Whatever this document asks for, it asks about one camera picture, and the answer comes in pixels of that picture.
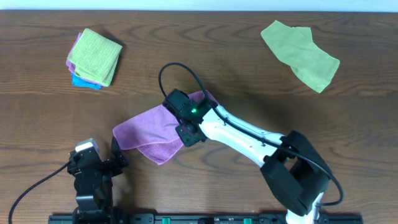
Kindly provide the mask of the folded blue cloth in stack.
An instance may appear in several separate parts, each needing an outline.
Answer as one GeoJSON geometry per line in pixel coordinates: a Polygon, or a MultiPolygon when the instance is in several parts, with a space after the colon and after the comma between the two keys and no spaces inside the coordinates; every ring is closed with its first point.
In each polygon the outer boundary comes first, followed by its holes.
{"type": "Polygon", "coordinates": [[[72,78],[72,85],[75,85],[78,87],[92,88],[95,90],[100,90],[102,87],[99,84],[95,84],[95,83],[86,81],[86,80],[76,76],[74,73],[71,73],[71,78],[72,78]]]}

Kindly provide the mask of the folded pink cloth in stack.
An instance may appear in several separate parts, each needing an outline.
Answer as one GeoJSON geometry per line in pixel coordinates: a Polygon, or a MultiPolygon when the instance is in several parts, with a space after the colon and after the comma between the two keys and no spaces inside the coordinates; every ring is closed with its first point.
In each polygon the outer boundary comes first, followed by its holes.
{"type": "MultiPolygon", "coordinates": [[[[70,73],[76,74],[76,73],[75,73],[76,65],[75,65],[73,62],[71,62],[69,59],[67,59],[67,60],[66,60],[66,65],[67,65],[68,70],[70,71],[70,73]]],[[[95,83],[95,84],[99,84],[99,83],[97,83],[97,82],[94,82],[94,81],[91,81],[91,80],[88,80],[88,79],[84,79],[84,80],[89,81],[89,82],[92,82],[92,83],[95,83]]]]}

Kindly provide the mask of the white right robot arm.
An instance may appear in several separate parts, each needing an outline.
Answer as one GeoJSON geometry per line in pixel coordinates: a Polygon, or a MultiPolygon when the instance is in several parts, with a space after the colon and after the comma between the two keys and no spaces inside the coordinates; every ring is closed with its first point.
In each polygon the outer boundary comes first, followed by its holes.
{"type": "Polygon", "coordinates": [[[304,135],[262,130],[211,100],[189,100],[174,115],[185,146],[211,139],[256,163],[274,197],[287,209],[287,223],[318,222],[331,170],[304,135]]]}

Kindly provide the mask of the purple microfiber cloth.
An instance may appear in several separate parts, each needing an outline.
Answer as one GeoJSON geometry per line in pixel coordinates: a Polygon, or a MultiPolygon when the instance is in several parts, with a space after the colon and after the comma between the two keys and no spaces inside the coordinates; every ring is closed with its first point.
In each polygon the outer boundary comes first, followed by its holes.
{"type": "Polygon", "coordinates": [[[113,136],[122,150],[137,149],[162,165],[183,147],[177,126],[176,117],[164,105],[158,105],[117,125],[113,136]]]}

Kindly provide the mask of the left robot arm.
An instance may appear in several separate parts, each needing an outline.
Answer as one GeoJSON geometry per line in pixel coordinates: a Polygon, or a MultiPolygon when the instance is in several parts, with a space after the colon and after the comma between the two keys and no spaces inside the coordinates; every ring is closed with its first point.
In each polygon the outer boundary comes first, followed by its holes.
{"type": "Polygon", "coordinates": [[[113,205],[112,178],[128,166],[126,156],[115,138],[111,141],[112,157],[102,161],[92,138],[79,142],[70,152],[67,172],[74,176],[78,211],[73,223],[126,223],[121,209],[113,205]]]}

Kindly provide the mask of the folded green cloth on stack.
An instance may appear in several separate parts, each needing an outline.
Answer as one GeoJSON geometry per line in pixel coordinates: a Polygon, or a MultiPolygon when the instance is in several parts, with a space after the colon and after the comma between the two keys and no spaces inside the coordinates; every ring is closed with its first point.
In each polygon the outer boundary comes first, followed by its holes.
{"type": "Polygon", "coordinates": [[[78,77],[110,86],[122,45],[86,28],[67,59],[76,65],[78,77]]]}

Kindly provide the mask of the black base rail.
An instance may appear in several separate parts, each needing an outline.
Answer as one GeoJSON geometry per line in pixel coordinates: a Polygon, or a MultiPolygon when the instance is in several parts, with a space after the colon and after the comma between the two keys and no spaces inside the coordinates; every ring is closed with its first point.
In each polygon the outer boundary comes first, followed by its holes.
{"type": "MultiPolygon", "coordinates": [[[[283,224],[283,214],[245,215],[153,215],[150,213],[133,214],[127,218],[114,221],[130,224],[283,224]]],[[[316,221],[319,224],[363,224],[360,215],[321,214],[316,221]]]]}

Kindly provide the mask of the crumpled olive green cloth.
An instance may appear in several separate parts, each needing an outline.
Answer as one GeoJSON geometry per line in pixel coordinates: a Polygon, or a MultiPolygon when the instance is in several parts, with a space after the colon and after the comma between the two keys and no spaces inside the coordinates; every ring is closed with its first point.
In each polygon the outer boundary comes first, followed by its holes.
{"type": "Polygon", "coordinates": [[[317,93],[331,83],[340,66],[337,58],[314,43],[309,27],[289,27],[274,21],[261,32],[261,37],[276,58],[317,93]]]}

